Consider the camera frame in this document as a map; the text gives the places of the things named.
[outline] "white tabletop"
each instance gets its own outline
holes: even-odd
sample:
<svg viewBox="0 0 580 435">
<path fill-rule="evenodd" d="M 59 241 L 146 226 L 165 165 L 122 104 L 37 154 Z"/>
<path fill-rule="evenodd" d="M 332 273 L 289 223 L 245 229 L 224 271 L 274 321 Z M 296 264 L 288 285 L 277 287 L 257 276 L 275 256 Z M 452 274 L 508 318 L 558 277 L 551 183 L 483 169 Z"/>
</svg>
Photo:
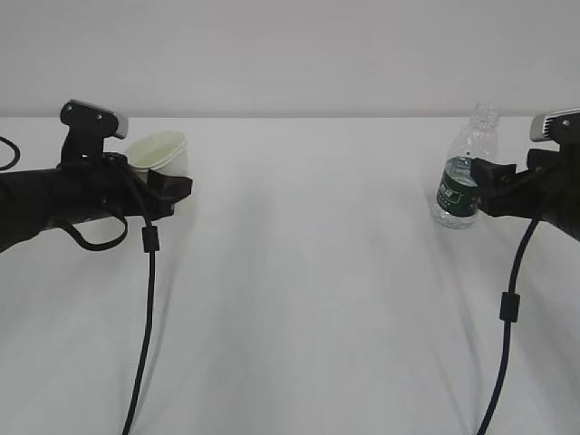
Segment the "white tabletop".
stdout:
<svg viewBox="0 0 580 435">
<path fill-rule="evenodd" d="M 431 222 L 427 198 L 463 123 L 137 119 L 128 140 L 109 140 L 124 150 L 183 131 L 196 182 L 195 200 L 159 223 L 155 333 L 133 433 L 475 433 L 527 222 Z M 528 126 L 503 120 L 500 161 L 525 161 Z M 65 134 L 56 119 L 0 120 L 22 148 L 19 169 L 55 166 Z M 141 227 L 130 219 L 128 240 L 106 253 L 53 230 L 0 256 L 0 433 L 121 432 L 145 319 Z M 105 240 L 119 227 L 81 229 Z M 579 253 L 538 228 L 489 434 L 578 433 Z"/>
</svg>

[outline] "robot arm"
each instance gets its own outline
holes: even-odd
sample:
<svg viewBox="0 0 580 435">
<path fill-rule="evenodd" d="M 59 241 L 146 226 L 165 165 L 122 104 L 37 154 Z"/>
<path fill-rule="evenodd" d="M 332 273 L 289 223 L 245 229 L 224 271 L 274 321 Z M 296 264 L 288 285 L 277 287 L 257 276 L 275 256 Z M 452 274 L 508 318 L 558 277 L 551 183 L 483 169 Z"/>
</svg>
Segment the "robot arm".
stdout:
<svg viewBox="0 0 580 435">
<path fill-rule="evenodd" d="M 72 225 L 109 216 L 125 222 L 141 214 L 135 192 L 151 221 L 173 215 L 173 206 L 191 194 L 189 178 L 150 171 L 145 183 L 124 155 L 103 152 L 104 139 L 125 138 L 122 115 L 69 101 L 61 121 L 70 131 L 57 168 L 0 173 L 0 252 L 46 229 L 76 231 Z"/>
<path fill-rule="evenodd" d="M 530 150 L 527 170 L 474 159 L 471 177 L 478 184 L 479 209 L 492 217 L 532 218 L 580 241 L 580 109 L 536 116 L 531 140 L 553 140 L 559 151 Z"/>
</svg>

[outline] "clear plastic bottle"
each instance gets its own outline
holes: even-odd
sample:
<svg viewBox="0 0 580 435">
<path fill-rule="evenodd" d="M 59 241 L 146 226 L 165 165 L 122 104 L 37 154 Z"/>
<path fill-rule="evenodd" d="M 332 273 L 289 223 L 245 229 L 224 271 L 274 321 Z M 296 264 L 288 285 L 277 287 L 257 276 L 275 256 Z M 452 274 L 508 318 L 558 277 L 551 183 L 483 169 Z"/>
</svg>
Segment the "clear plastic bottle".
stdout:
<svg viewBox="0 0 580 435">
<path fill-rule="evenodd" d="M 468 228 L 478 216 L 476 183 L 471 179 L 471 160 L 495 160 L 498 155 L 499 107 L 478 103 L 469 124 L 451 144 L 435 199 L 433 218 L 445 227 Z"/>
</svg>

